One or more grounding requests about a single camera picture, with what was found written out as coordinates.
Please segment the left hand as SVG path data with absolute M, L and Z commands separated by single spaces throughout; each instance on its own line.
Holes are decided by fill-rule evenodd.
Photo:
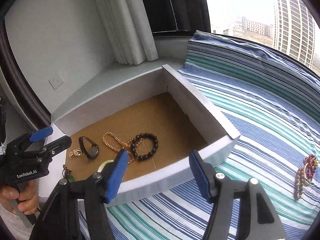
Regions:
M 24 191 L 18 192 L 15 188 L 10 186 L 3 186 L 1 188 L 1 205 L 9 212 L 17 214 L 14 208 L 9 203 L 9 200 L 18 199 L 18 210 L 25 215 L 34 214 L 39 205 L 38 197 L 38 183 L 35 180 L 28 181 Z

